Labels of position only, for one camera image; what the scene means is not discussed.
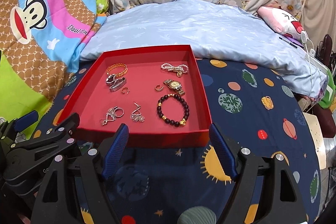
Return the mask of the gold hoop earring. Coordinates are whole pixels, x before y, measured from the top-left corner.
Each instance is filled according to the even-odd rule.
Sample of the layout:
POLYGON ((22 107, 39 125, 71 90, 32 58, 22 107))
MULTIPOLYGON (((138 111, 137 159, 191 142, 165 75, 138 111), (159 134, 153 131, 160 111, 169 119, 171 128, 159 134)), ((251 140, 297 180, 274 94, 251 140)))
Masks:
POLYGON ((122 94, 129 94, 129 92, 130 92, 130 90, 129 90, 128 87, 124 87, 124 88, 121 89, 122 94))
POLYGON ((161 92, 161 91, 163 91, 163 89, 164 89, 164 86, 162 86, 161 84, 157 84, 155 86, 155 91, 157 91, 157 92, 161 92))

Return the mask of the red jewelry tray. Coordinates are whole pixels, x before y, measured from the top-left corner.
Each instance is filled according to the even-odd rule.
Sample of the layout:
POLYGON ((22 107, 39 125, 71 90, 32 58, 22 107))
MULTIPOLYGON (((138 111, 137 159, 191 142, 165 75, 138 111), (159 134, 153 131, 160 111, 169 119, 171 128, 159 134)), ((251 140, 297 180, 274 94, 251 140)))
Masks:
POLYGON ((76 139, 99 143, 111 137, 120 124, 129 128, 128 146, 143 148, 203 147, 209 140, 210 110, 196 59, 188 45, 130 48, 104 52, 86 71, 68 99, 60 120, 72 113, 79 114, 80 123, 74 133, 76 139), (117 78, 107 76, 106 69, 115 63, 124 63, 127 74, 117 78), (179 78, 174 73, 162 70, 161 65, 185 64, 189 71, 179 78), (158 100, 169 94, 164 80, 172 79, 182 84, 190 115, 186 124, 175 127, 165 123, 157 114, 158 100), (155 91, 161 84, 163 91, 155 91), (121 89, 128 87, 129 94, 121 89), (144 122, 130 118, 135 110, 134 102, 141 106, 144 122), (102 126, 109 108, 118 107, 117 119, 102 126))

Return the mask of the silver infinity rhinestone earring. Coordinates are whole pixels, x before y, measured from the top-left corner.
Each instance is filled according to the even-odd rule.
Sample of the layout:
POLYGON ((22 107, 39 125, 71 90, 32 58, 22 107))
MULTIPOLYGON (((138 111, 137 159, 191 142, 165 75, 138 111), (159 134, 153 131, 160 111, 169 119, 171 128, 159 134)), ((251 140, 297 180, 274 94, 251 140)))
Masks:
POLYGON ((108 122, 113 122, 117 119, 117 114, 116 111, 118 110, 118 107, 112 107, 109 108, 108 111, 106 112, 105 119, 101 120, 101 125, 105 126, 108 124, 108 122))

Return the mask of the silver triangle rhinestone earring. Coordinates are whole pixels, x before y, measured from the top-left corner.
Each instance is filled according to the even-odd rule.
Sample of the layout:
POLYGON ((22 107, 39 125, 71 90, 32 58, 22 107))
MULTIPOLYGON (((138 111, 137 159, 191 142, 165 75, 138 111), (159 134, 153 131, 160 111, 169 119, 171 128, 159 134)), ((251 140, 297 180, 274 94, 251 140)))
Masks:
POLYGON ((131 120, 133 122, 144 122, 145 117, 141 113, 141 106, 136 102, 134 102, 134 104, 135 104, 136 108, 130 115, 131 120))

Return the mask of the gold braided bangle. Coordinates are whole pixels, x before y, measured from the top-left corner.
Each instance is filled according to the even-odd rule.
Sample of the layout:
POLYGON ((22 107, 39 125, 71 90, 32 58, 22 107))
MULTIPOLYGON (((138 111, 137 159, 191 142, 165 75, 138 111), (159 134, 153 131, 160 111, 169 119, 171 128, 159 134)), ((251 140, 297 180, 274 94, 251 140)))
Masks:
POLYGON ((120 78, 127 74, 128 67, 124 63, 115 63, 107 67, 106 75, 109 76, 116 76, 120 78))

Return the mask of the gold wristwatch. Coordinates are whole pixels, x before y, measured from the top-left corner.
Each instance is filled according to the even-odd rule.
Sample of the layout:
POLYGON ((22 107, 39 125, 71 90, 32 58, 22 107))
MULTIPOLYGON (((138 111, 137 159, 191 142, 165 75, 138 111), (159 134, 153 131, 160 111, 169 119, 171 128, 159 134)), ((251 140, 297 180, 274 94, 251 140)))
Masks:
POLYGON ((185 95, 185 91, 183 90, 182 84, 179 81, 167 79, 163 81, 163 84, 179 96, 185 95))

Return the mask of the light blue pillow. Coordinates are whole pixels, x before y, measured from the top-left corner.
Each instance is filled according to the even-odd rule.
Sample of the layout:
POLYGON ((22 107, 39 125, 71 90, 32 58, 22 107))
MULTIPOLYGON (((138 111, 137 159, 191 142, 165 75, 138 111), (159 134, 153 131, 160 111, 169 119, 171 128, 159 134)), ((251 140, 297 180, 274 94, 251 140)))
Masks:
POLYGON ((261 65, 279 73, 292 91, 315 100, 327 74, 299 46, 252 14, 200 0, 146 4, 108 16, 80 54, 82 61, 112 50, 189 45, 197 58, 261 65))

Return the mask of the colourful monkey cartoon quilt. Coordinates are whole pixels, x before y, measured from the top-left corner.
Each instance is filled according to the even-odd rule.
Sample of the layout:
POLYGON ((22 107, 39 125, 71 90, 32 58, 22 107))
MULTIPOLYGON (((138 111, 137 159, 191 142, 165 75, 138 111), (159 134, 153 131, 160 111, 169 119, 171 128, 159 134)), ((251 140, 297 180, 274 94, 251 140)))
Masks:
POLYGON ((107 10, 107 0, 1 0, 1 121, 46 114, 107 10))

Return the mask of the pink white plush toy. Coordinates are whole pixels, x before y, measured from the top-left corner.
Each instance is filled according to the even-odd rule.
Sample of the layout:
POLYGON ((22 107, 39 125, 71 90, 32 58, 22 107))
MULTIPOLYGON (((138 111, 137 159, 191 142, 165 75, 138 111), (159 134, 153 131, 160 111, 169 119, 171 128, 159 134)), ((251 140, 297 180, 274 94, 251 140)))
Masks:
POLYGON ((290 13, 266 6, 261 6, 257 13, 274 32, 302 42, 301 32, 304 28, 290 13))

